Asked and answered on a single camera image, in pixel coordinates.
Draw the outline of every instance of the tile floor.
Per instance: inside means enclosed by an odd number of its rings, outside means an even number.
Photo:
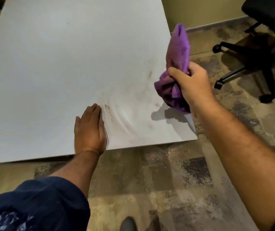
[[[250,43],[243,31],[254,23],[223,24],[188,33],[191,60],[205,67],[212,84],[241,63],[230,54],[213,54],[221,42]],[[258,31],[268,32],[265,26]],[[275,100],[261,104],[266,89],[260,72],[251,72],[215,90],[217,99],[275,148]],[[139,230],[257,230],[198,120],[198,140],[107,151],[92,178],[88,230],[118,230],[133,216]],[[61,163],[0,164],[0,193],[42,177]]]

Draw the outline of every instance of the cleaning rag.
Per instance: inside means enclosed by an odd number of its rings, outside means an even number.
[[[164,102],[181,112],[190,112],[190,107],[184,97],[177,82],[168,75],[168,68],[175,67],[183,73],[188,73],[190,45],[183,25],[177,24],[171,36],[166,53],[166,71],[155,82],[155,89]]]

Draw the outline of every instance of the chair base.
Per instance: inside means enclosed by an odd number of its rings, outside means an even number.
[[[261,103],[271,103],[275,98],[275,80],[272,73],[272,65],[275,64],[275,55],[271,53],[271,47],[264,46],[261,49],[252,49],[246,46],[238,46],[227,42],[221,42],[219,45],[215,45],[212,49],[213,53],[219,53],[222,51],[222,47],[226,47],[237,53],[243,54],[249,58],[249,68],[257,67],[262,70],[263,76],[267,83],[270,94],[265,94],[259,97]],[[248,69],[247,66],[241,66],[219,80],[216,81],[214,88],[221,89],[226,80],[240,71]]]

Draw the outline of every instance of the black office chair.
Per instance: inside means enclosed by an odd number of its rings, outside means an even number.
[[[246,33],[250,33],[256,37],[256,32],[254,29],[260,24],[268,26],[275,33],[275,0],[246,0],[242,6],[242,11],[258,21],[256,24],[248,28],[245,31]],[[252,49],[246,46],[238,46],[227,42],[221,42],[219,45],[215,45],[212,51],[214,53],[219,53],[221,52],[222,46],[237,53],[243,54],[248,58],[248,63],[220,78],[218,81],[216,81],[214,87],[216,89],[221,89],[229,77],[244,69],[258,67],[262,70],[263,76],[270,91],[270,94],[260,96],[259,100],[261,103],[272,102],[272,100],[275,98],[275,80],[272,73],[272,65],[275,63],[275,55],[272,54],[271,51],[275,47],[275,42],[271,46],[264,45],[260,49]]]

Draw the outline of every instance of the beige wall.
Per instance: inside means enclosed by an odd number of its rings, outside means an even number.
[[[162,0],[170,31],[177,23],[187,29],[245,16],[245,0]]]

